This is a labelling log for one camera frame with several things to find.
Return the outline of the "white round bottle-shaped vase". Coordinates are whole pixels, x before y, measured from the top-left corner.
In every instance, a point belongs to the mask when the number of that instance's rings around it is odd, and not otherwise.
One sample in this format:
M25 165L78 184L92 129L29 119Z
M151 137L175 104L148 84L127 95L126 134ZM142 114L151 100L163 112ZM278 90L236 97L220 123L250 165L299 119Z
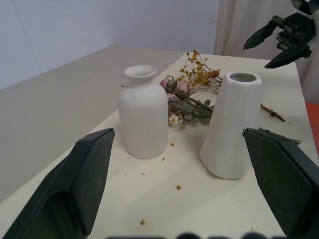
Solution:
M158 157L168 146L168 99L164 88L153 82L156 72L149 65L127 68L129 82L118 97L125 149L139 159Z

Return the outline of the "yellow dried flower bunch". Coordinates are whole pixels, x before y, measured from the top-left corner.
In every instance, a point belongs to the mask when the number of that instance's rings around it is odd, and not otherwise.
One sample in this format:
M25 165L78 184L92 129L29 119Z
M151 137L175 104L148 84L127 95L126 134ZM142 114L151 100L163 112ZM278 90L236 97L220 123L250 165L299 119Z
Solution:
M186 81L197 91L203 91L218 95L222 77L220 69L212 69L208 66L208 58L203 58L197 50L186 53L187 62L180 68L181 75L176 79Z

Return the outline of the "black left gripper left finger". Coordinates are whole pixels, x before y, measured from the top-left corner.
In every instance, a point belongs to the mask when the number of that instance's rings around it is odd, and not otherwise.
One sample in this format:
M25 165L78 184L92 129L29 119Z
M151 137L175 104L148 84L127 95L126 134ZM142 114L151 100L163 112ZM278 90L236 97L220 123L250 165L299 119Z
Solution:
M2 239L87 239L104 194L114 136L106 128L78 140Z

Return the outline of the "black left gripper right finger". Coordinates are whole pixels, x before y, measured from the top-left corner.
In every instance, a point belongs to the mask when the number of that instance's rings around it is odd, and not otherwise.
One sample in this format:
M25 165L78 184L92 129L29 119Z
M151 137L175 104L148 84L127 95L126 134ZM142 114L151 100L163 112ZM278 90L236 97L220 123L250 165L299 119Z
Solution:
M319 166L299 142L264 129L243 137L257 184L289 239L319 239Z

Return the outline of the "white faceted tapered vase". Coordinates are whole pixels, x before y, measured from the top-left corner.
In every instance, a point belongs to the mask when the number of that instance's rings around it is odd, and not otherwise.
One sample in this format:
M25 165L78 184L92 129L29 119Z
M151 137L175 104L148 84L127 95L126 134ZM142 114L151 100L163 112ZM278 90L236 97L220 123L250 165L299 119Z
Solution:
M223 77L208 131L200 150L205 167L222 179L240 179L250 167L242 136L246 128L258 128L262 99L260 77L229 72Z

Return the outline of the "pink rose dried bouquet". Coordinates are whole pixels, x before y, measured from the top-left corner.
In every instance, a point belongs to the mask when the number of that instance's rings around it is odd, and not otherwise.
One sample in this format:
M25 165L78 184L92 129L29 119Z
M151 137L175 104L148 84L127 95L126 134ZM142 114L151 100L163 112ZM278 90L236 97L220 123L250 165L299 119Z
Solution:
M178 81L167 75L160 85L164 88L168 101L168 123L171 126L193 124L198 120L210 120L214 105L211 100L196 100L192 97L196 93L190 83Z

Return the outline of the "orange red object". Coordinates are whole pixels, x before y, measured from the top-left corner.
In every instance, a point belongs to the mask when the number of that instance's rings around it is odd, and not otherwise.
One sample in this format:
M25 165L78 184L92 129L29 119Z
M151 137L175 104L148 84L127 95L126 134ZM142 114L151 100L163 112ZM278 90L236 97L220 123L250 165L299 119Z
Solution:
M319 158L319 104L306 103L306 108Z

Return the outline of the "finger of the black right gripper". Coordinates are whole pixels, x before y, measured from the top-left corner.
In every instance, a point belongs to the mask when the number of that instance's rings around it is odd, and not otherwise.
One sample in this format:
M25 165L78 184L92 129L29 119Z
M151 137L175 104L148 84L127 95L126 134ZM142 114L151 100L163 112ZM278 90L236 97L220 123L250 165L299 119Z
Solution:
M287 49L277 55L267 65L266 69L275 69L281 66L288 65L299 58L308 58L311 55L310 46L304 42L301 45Z
M272 20L267 25L257 30L244 44L243 50L251 49L263 43L266 38L271 36L276 28L276 23Z

